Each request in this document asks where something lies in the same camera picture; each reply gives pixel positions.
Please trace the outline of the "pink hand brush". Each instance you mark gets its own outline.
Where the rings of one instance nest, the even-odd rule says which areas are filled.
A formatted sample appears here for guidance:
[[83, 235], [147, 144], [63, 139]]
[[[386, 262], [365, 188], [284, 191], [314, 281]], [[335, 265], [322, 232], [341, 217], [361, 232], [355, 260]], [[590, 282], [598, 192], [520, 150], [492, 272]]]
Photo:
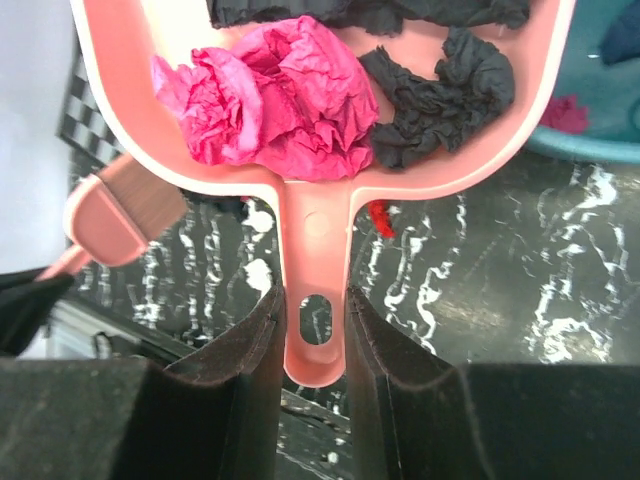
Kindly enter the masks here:
[[42, 272], [45, 280], [96, 262], [129, 264], [187, 212], [179, 189], [123, 154], [80, 182], [67, 199], [64, 230], [72, 245]]

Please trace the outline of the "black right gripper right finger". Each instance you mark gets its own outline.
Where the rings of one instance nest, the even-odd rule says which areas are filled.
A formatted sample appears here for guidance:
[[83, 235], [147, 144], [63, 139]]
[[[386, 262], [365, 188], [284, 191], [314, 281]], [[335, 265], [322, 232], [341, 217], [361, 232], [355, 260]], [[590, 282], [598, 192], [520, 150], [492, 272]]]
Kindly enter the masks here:
[[639, 370], [452, 365], [347, 292], [358, 479], [635, 479]]

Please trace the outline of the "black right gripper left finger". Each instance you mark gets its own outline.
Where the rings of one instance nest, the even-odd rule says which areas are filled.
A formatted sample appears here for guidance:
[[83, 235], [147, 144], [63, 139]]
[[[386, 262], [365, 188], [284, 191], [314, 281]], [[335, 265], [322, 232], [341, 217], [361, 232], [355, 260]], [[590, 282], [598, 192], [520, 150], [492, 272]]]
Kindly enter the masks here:
[[5, 479], [270, 479], [285, 300], [167, 366], [140, 358], [5, 360]]

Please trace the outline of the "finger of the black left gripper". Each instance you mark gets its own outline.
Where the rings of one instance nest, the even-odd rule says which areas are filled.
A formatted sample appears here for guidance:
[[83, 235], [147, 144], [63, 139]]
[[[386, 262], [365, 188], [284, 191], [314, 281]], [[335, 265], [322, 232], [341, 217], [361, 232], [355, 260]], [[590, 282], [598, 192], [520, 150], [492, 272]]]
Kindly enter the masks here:
[[53, 306], [74, 284], [67, 273], [37, 280], [43, 269], [1, 275], [1, 355], [19, 356], [46, 323]]

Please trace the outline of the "pink dustpan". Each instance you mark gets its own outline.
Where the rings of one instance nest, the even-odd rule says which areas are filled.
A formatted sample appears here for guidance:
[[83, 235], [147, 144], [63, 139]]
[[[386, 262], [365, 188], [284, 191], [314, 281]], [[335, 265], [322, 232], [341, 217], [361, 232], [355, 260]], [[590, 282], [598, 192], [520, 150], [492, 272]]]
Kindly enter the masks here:
[[164, 181], [255, 196], [278, 222], [288, 304], [284, 368], [305, 387], [345, 369], [352, 225], [366, 203], [427, 200], [492, 175], [546, 106], [574, 5], [536, 1], [518, 31], [478, 29], [511, 62], [516, 92], [458, 151], [394, 173], [368, 136], [393, 109], [359, 58], [379, 39], [311, 18], [216, 30], [202, 1], [75, 1], [90, 86], [124, 149]]

